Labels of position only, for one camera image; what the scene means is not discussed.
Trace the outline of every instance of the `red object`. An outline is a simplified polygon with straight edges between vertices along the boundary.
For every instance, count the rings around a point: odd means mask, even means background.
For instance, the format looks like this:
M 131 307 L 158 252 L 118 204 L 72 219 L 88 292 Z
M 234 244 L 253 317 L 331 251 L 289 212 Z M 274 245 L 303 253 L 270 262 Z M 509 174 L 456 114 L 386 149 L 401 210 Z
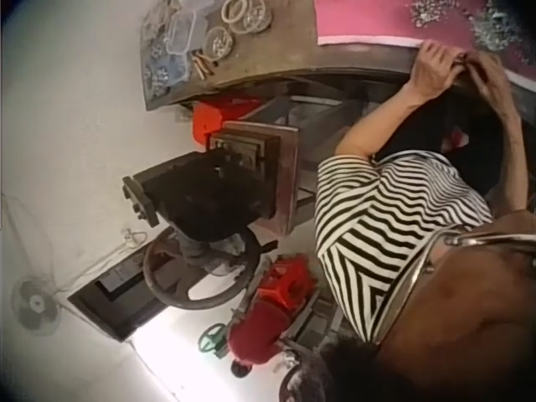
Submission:
M 205 146 L 207 136 L 221 130 L 227 120 L 238 120 L 260 106 L 256 98 L 220 96 L 197 103 L 193 107 L 193 139 Z
M 284 310 L 257 298 L 244 320 L 229 330 L 227 344 L 240 363 L 265 364 L 281 351 L 276 341 L 290 325 L 291 319 Z
M 307 267 L 307 258 L 297 255 L 277 260 L 259 285 L 259 296 L 271 300 L 293 313 L 299 309 L 315 287 Z

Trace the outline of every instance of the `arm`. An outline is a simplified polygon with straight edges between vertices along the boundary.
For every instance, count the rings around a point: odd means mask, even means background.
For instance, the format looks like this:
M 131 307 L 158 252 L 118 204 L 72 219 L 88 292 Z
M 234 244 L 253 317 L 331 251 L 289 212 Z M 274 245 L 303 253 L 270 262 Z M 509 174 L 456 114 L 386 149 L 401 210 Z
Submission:
M 396 95 L 358 121 L 339 143 L 335 154 L 368 158 L 378 152 L 411 113 L 451 87 L 464 70 L 455 63 L 461 53 L 458 48 L 430 40 L 423 42 L 410 80 Z
M 411 113 L 422 106 L 422 100 L 408 85 L 376 110 L 358 121 L 338 144 L 335 155 L 371 157 L 393 136 Z
M 510 82 L 498 56 L 476 53 L 471 54 L 468 60 L 467 68 L 473 81 L 498 114 L 505 131 L 501 177 L 490 199 L 493 216 L 499 218 L 527 208 L 528 170 L 522 123 L 513 101 Z M 475 68 L 475 64 L 481 67 L 481 72 Z
M 526 209 L 528 198 L 527 158 L 521 121 L 508 120 L 503 125 L 505 133 L 501 177 L 489 200 L 496 218 Z

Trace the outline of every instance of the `metal ring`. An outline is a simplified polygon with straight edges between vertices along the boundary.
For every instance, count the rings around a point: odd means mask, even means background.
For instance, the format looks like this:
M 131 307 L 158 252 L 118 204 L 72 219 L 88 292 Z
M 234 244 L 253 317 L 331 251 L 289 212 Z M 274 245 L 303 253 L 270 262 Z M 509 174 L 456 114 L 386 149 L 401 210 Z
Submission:
M 229 16 L 230 13 L 230 7 L 231 5 L 234 5 L 235 3 L 240 4 L 240 11 L 231 18 Z M 244 17 L 245 12 L 248 10 L 249 4 L 248 0 L 226 0 L 224 5 L 221 8 L 221 19 L 224 20 L 224 23 L 238 23 L 242 17 Z

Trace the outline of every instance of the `wooden workbench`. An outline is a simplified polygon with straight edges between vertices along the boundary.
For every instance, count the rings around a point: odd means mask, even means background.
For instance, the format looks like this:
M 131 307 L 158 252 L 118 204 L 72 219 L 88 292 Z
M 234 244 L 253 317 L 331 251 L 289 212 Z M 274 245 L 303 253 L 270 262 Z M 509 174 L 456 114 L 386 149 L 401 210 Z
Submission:
M 215 74 L 201 80 L 195 71 L 189 82 L 173 87 L 167 95 L 146 102 L 149 111 L 175 103 L 188 103 L 203 96 L 230 89 L 264 86 L 277 95 L 278 84 L 294 81 L 313 83 L 324 93 L 330 87 L 359 91 L 359 82 L 384 82 L 399 85 L 407 79 L 416 50 L 375 44 L 317 45 L 316 16 L 313 0 L 266 0 L 274 18 L 271 27 L 257 35 L 234 35 L 230 56 L 219 63 Z M 219 12 L 208 16 L 209 27 L 224 25 Z M 324 85 L 323 77 L 335 84 Z M 467 81 L 458 89 L 477 96 Z M 392 89 L 380 95 L 388 95 Z M 514 86 L 513 93 L 523 119 L 536 122 L 536 94 Z

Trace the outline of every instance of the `hand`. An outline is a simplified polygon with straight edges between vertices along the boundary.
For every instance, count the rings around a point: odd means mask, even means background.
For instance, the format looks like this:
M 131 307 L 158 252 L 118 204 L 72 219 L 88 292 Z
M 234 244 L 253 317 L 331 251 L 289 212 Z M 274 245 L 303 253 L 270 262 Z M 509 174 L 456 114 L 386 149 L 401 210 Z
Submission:
M 467 68 L 480 94 L 486 99 L 503 122 L 520 120 L 512 97 L 510 81 L 506 76 L 501 59 L 495 54 L 471 53 L 467 57 Z M 481 77 L 478 65 L 486 77 Z
M 432 40 L 424 41 L 406 87 L 422 103 L 437 98 L 452 86 L 454 79 L 465 69 L 463 65 L 455 64 L 456 58 L 464 53 L 459 48 Z

